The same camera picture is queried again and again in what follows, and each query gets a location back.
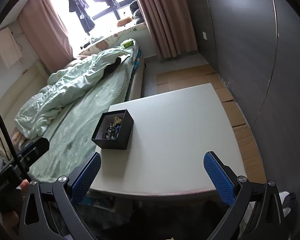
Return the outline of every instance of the gray wall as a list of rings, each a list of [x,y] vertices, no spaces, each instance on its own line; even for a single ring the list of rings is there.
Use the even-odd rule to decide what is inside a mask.
[[[252,127],[268,179],[300,206],[300,18],[285,0],[187,3],[199,52]]]

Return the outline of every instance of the light switch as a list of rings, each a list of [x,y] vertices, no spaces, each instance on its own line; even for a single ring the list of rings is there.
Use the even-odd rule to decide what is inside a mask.
[[[203,35],[203,38],[204,38],[205,40],[207,40],[207,34],[206,34],[205,32],[202,32],[202,35]]]

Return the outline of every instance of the white wall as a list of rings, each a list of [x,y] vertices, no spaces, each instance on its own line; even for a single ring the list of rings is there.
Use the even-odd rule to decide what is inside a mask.
[[[15,40],[23,47],[21,53],[24,62],[18,60],[10,69],[7,68],[0,58],[0,99],[8,88],[22,75],[23,71],[28,69],[39,57],[34,51],[24,34],[21,27],[16,20],[8,25],[13,32]]]

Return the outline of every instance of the cardboard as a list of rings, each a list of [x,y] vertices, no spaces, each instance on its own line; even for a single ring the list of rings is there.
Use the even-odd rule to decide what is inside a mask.
[[[235,102],[224,102],[222,103],[222,105],[224,110],[226,111],[226,114],[232,127],[246,123]]]
[[[157,94],[169,92],[168,84],[161,84],[157,86]]]
[[[168,87],[169,91],[179,90],[182,88],[194,87],[202,84],[209,83],[205,75],[195,76],[185,79],[180,79],[174,82],[169,82]]]
[[[178,69],[175,71],[168,72],[167,80],[168,80],[168,83],[171,83],[171,82],[174,82],[177,80],[201,76],[201,75],[207,75],[207,74],[211,74],[211,73],[215,73],[215,72],[216,71],[209,64],[206,64],[206,65]]]
[[[212,84],[214,89],[223,88],[225,85],[217,74],[207,75],[207,79]]]
[[[157,85],[165,84],[167,82],[167,73],[157,74]]]
[[[231,101],[233,99],[231,93],[229,92],[229,90],[226,87],[216,89],[216,93],[217,93],[221,103],[224,103],[226,101]]]
[[[260,153],[250,128],[244,124],[234,127],[233,131],[238,142],[243,165],[249,181],[266,183],[267,179]]]

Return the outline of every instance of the black box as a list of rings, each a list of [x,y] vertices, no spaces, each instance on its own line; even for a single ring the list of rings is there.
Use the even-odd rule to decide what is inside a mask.
[[[103,139],[102,135],[106,127],[113,122],[114,117],[117,116],[122,119],[121,127],[117,139]],[[128,110],[119,110],[103,113],[94,130],[92,141],[101,149],[118,149],[126,150],[130,138],[131,129],[133,126],[133,119]]]

